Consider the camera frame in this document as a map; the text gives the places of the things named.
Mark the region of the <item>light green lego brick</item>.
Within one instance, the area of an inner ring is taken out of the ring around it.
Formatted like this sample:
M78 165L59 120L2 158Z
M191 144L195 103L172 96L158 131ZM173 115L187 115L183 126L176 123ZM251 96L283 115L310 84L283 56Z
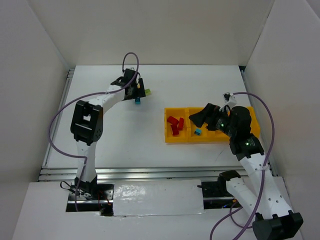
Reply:
M150 94L151 94L151 90L150 90L150 89L146 89L146 90L145 90L145 95L146 95L146 96L149 96Z

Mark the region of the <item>teal small lego brick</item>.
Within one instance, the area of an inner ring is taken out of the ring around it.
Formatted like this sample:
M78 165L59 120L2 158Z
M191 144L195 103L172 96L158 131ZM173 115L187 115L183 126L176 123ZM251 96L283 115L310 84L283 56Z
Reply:
M136 98L135 99L135 104L136 105L140 105L141 104L141 99L140 98Z

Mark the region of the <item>small blue lego brick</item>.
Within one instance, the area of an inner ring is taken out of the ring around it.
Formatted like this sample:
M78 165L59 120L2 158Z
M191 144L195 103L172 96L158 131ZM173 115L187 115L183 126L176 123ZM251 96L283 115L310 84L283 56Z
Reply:
M197 128L194 133L199 136L199 135L201 135L202 131Z

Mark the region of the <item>red rectangular lego brick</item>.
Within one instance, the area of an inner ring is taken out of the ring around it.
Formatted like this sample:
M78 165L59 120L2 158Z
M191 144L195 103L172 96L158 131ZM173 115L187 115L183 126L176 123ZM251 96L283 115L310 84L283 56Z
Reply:
M183 117L180 117L180 118L179 118L179 121L178 121L178 125L177 125L177 129L178 129L179 131L182 131L182 130L183 130L183 128L184 128L184 122L185 122L184 118L183 118Z

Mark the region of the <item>yellow red blue lego stack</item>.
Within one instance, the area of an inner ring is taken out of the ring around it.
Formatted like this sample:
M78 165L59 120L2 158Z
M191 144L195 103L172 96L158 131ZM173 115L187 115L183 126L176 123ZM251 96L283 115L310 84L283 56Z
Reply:
M170 129L171 129L171 134L172 134L172 136L178 136L179 135L179 129L178 129L178 126L177 125L174 125L174 124L172 124L171 126L170 126Z

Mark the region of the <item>red flower lego piece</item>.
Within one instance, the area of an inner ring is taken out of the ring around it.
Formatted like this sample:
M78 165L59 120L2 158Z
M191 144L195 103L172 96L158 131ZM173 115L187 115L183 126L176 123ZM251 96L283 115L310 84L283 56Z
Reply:
M166 121L171 125L177 125L179 123L179 120L173 116L169 116Z

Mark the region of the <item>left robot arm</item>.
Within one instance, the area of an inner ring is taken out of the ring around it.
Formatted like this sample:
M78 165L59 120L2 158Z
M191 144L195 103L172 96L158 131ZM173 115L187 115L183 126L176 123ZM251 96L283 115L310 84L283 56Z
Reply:
M122 71L106 92L75 104L70 131L76 141L78 160L74 185L77 190L95 197L98 175L95 167L96 146L104 129L104 114L115 104L146 96L143 79L133 68Z

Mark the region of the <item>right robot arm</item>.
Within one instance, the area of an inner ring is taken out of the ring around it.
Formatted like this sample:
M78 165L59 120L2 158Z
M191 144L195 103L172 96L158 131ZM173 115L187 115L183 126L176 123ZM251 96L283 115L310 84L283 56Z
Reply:
M225 106L223 110L211 103L189 116L198 128L206 124L208 131L221 131L229 137L233 155L246 171L254 191L251 191L235 170L220 173L218 183L223 191L233 195L250 215L253 233L258 240L286 240L293 238L304 220L286 202L275 183L259 139L251 132L248 108Z

